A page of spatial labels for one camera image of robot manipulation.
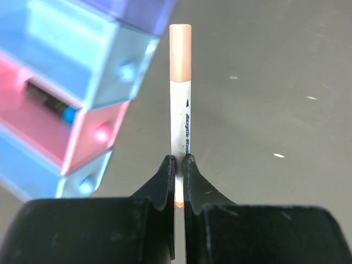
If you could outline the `orange white marker pen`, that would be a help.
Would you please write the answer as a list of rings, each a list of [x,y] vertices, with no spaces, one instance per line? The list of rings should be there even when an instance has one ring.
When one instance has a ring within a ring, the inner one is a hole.
[[[175,157],[175,205],[184,207],[182,161],[190,152],[191,25],[169,27],[170,139]]]

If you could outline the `pink drawer box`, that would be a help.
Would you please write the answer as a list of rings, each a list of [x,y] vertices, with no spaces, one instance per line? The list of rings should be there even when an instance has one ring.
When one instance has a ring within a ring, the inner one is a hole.
[[[26,93],[35,84],[54,98],[72,105],[72,125]],[[65,175],[112,147],[129,102],[88,110],[67,92],[1,54],[1,125],[24,140]]]

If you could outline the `black blue highlighter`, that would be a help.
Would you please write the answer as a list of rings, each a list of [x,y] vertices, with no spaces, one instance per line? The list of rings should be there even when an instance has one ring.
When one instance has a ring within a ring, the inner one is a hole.
[[[49,109],[51,112],[55,113],[63,122],[69,125],[74,123],[75,115],[77,112],[74,107],[55,98],[31,82],[27,83],[25,90],[33,100]]]

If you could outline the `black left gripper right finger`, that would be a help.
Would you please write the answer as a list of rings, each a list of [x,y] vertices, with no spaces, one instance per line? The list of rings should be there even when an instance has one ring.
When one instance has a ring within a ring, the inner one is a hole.
[[[351,263],[343,232],[317,206],[237,205],[183,160],[187,263]]]

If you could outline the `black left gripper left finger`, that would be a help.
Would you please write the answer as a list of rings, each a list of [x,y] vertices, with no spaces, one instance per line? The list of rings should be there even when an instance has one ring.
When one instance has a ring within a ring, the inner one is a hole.
[[[1,263],[171,263],[176,161],[128,197],[40,199],[23,205]]]

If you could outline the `purple drawer box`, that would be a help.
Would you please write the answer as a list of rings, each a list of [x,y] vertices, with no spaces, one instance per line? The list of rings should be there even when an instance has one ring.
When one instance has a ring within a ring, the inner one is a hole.
[[[176,1],[111,1],[113,17],[138,29],[160,36],[164,32]]]

